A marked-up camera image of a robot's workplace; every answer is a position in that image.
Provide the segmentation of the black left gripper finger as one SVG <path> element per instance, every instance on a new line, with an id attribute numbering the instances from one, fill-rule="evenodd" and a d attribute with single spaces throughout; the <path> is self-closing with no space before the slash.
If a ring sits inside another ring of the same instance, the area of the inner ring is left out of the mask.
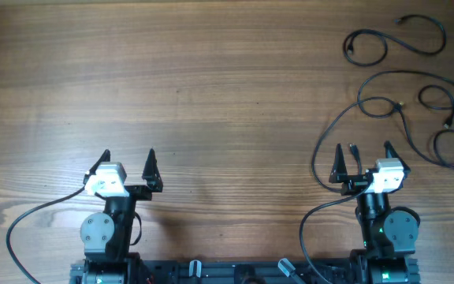
<path id="1" fill-rule="evenodd" d="M 162 192 L 163 181 L 157 166 L 157 159 L 153 148 L 150 149 L 142 173 L 142 179 L 152 192 Z"/>
<path id="2" fill-rule="evenodd" d="M 84 174 L 84 179 L 83 179 L 83 184 L 86 185 L 88 179 L 95 174 L 95 171 L 98 169 L 99 165 L 104 162 L 109 162 L 110 161 L 110 150 L 106 149 L 100 156 L 100 158 L 94 163 L 94 165 L 86 171 Z"/>

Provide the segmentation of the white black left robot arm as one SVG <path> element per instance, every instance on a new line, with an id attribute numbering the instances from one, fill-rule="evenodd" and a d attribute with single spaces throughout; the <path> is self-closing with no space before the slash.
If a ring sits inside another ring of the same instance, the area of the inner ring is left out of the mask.
<path id="1" fill-rule="evenodd" d="M 154 149 L 148 153 L 143 168 L 142 185 L 126 185 L 127 174 L 119 162 L 110 160 L 106 149 L 84 175 L 88 194 L 105 201 L 102 212 L 89 215 L 80 227 L 84 260 L 71 266 L 72 284 L 154 283 L 154 275 L 138 252 L 130 252 L 142 234 L 132 239 L 133 222 L 140 221 L 136 203 L 152 200 L 163 190 Z"/>

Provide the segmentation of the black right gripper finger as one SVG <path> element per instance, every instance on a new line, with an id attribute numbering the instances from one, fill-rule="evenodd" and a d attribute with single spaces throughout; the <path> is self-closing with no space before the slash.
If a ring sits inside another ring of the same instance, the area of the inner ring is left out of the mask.
<path id="1" fill-rule="evenodd" d="M 385 148 L 385 157 L 387 159 L 398 159 L 403 167 L 404 175 L 408 176 L 411 172 L 411 168 L 406 164 L 406 162 L 401 157 L 399 157 L 395 148 L 392 146 L 392 144 L 388 140 L 384 143 L 384 148 Z"/>
<path id="2" fill-rule="evenodd" d="M 347 167 L 344 161 L 344 152 L 342 150 L 341 144 L 337 144 L 333 167 L 330 172 L 329 182 L 336 184 L 336 183 L 344 183 L 348 180 L 348 172 Z"/>

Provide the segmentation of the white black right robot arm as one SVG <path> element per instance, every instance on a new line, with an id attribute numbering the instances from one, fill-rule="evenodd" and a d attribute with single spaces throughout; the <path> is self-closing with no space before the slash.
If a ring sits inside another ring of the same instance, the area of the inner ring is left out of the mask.
<path id="1" fill-rule="evenodd" d="M 329 182 L 340 184 L 340 194 L 356 200 L 355 216 L 360 224 L 363 249 L 349 256 L 354 283 L 418 283 L 415 253 L 421 219 L 408 207 L 391 207 L 389 195 L 402 189 L 411 172 L 390 142 L 385 157 L 374 167 L 350 175 L 338 144 Z"/>

